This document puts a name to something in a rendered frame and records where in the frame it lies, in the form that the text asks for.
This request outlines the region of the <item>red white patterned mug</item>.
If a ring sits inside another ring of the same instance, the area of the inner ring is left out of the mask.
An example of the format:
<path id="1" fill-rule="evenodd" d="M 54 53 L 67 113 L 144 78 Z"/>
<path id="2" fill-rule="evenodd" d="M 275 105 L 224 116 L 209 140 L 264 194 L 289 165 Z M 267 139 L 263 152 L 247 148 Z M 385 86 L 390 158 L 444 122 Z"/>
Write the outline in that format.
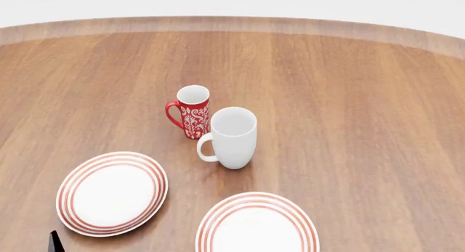
<path id="1" fill-rule="evenodd" d="M 183 130 L 187 138 L 199 139 L 209 133 L 209 97 L 210 92 L 204 86 L 185 86 L 177 92 L 176 101 L 166 103 L 166 116 Z M 181 121 L 176 121 L 169 114 L 170 107 L 177 107 Z"/>

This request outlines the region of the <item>white plate with red rings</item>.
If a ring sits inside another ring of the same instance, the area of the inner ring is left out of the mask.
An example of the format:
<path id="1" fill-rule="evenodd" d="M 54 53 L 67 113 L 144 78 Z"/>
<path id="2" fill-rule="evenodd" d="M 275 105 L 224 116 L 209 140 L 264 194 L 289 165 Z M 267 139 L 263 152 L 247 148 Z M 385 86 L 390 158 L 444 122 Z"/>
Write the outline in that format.
<path id="1" fill-rule="evenodd" d="M 311 219 L 289 199 L 243 192 L 206 213 L 195 252 L 320 252 L 320 242 Z"/>
<path id="2" fill-rule="evenodd" d="M 55 208 L 60 221 L 77 234 L 116 236 L 149 221 L 163 205 L 168 186 L 163 167 L 149 156 L 105 153 L 65 177 Z"/>

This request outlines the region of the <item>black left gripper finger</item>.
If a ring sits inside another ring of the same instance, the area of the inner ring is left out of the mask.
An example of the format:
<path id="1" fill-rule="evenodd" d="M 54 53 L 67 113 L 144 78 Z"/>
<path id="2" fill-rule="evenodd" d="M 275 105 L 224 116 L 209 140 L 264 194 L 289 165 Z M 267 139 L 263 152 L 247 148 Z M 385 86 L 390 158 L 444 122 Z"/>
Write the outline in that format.
<path id="1" fill-rule="evenodd" d="M 65 252 L 56 230 L 49 234 L 48 252 Z"/>

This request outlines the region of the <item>plain white mug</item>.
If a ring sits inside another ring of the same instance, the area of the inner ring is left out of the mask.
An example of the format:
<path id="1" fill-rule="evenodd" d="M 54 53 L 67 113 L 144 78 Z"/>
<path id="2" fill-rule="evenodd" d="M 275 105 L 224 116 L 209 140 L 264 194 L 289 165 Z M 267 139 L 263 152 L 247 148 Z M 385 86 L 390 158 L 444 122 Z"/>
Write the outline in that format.
<path id="1" fill-rule="evenodd" d="M 236 170 L 250 162 L 256 149 L 257 118 L 243 107 L 225 107 L 211 117 L 211 131 L 197 142 L 197 154 L 205 162 L 220 162 Z M 211 141 L 214 155 L 204 155 L 204 142 Z"/>

